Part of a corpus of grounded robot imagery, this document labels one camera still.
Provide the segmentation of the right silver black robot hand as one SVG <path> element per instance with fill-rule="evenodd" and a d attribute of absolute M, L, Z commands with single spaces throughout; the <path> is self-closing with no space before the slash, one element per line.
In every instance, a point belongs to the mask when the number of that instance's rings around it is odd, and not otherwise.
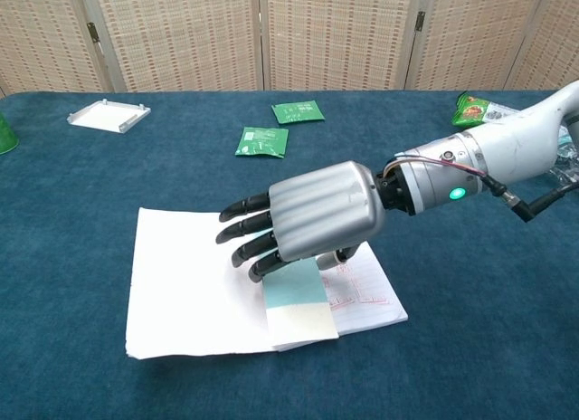
<path fill-rule="evenodd" d="M 232 265 L 258 257 L 248 275 L 260 282 L 290 263 L 356 248 L 380 231 L 385 209 L 371 170 L 347 161 L 275 183 L 265 193 L 227 206 L 219 221 L 242 215 L 215 241 L 258 233 L 233 252 Z"/>

